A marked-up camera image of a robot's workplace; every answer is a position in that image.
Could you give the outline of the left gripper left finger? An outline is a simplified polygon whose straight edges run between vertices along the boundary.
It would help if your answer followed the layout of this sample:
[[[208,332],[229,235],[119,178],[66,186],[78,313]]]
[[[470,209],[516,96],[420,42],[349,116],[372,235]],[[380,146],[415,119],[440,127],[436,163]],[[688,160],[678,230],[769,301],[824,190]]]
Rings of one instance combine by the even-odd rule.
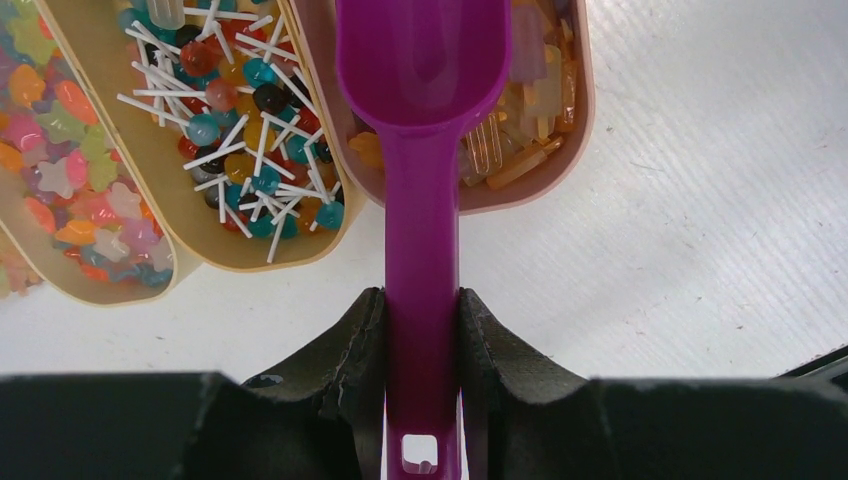
[[[218,372],[1,380],[5,479],[377,479],[386,309],[365,289],[332,327],[238,383]]]

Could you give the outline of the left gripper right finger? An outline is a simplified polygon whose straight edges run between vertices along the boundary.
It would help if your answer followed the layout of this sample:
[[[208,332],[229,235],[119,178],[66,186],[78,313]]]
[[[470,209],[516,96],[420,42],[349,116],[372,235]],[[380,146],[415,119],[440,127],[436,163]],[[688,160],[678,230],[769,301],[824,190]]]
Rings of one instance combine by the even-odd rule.
[[[847,394],[821,378],[584,379],[459,297],[473,479],[843,479]]]

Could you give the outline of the magenta plastic scoop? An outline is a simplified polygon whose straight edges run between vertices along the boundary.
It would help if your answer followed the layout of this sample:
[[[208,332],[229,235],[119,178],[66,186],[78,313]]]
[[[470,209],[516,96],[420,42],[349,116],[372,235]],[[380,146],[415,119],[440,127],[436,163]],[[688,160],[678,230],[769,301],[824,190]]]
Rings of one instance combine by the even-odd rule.
[[[340,1],[336,66],[385,171],[387,475],[461,475],[455,327],[461,137],[502,92],[506,1]]]

